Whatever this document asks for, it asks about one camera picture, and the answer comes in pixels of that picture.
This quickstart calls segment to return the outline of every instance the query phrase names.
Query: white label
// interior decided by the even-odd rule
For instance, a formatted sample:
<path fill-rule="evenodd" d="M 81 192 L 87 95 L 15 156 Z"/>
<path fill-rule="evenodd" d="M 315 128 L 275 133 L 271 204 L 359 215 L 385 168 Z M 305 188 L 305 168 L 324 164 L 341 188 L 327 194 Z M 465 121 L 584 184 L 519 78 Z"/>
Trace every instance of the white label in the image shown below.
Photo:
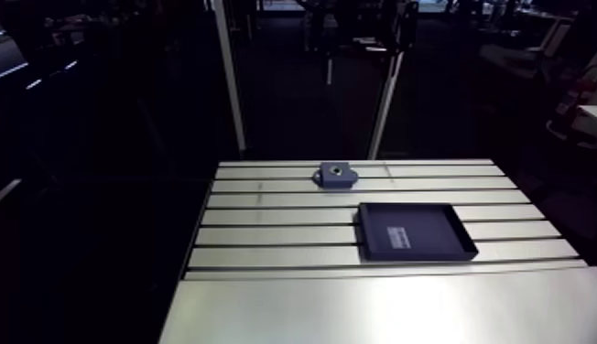
<path fill-rule="evenodd" d="M 409 249 L 412 246 L 409 244 L 406 229 L 403 227 L 387 227 L 390 244 L 394 249 Z"/>

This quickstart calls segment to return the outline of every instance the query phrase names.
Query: desk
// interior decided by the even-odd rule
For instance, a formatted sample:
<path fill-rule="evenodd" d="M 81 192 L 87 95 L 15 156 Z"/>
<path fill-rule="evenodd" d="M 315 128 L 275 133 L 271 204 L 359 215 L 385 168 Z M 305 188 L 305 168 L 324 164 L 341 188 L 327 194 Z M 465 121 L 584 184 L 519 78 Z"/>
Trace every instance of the desk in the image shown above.
<path fill-rule="evenodd" d="M 160 340 L 218 343 L 596 343 L 597 268 L 490 160 L 221 163 Z M 365 263 L 360 202 L 449 202 L 467 263 Z"/>

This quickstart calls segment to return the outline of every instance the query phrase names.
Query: metal frame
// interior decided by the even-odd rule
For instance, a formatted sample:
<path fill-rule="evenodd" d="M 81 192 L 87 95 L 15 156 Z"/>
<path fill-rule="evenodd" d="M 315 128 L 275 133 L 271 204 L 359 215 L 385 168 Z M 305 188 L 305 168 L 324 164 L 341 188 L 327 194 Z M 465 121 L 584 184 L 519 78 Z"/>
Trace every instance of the metal frame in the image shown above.
<path fill-rule="evenodd" d="M 382 135 L 384 134 L 386 120 L 388 119 L 388 111 L 390 110 L 390 102 L 395 93 L 396 79 L 399 75 L 401 62 L 403 61 L 403 54 L 403 52 L 399 53 L 396 57 L 391 58 L 389 62 L 387 80 L 382 89 L 380 103 L 377 109 L 377 117 L 375 118 L 375 127 L 371 135 L 371 144 L 369 145 L 369 154 L 367 156 L 367 159 L 369 160 L 376 160 L 377 152 L 380 150 Z"/>
<path fill-rule="evenodd" d="M 246 149 L 245 134 L 243 128 L 243 118 L 241 115 L 241 105 L 239 103 L 239 93 L 236 90 L 236 78 L 234 75 L 233 53 L 230 47 L 230 35 L 226 23 L 226 13 L 223 6 L 223 0 L 215 0 L 215 22 L 217 32 L 220 36 L 220 46 L 222 47 L 223 68 L 226 74 L 226 83 L 228 85 L 228 94 L 230 96 L 230 106 L 233 111 L 234 133 L 236 134 L 236 143 L 239 146 L 239 153 Z"/>

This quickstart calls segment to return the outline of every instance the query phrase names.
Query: table surface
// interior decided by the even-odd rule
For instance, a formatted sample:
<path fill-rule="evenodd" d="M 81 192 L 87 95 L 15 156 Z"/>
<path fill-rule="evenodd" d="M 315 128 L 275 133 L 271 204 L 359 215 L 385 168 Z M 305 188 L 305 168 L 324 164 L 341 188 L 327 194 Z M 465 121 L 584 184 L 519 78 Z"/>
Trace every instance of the table surface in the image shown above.
<path fill-rule="evenodd" d="M 581 105 L 579 106 L 584 112 L 593 118 L 597 119 L 597 106 L 596 105 Z"/>
<path fill-rule="evenodd" d="M 221 163 L 162 343 L 597 343 L 597 269 L 490 160 Z M 479 254 L 366 263 L 361 202 L 446 202 Z"/>

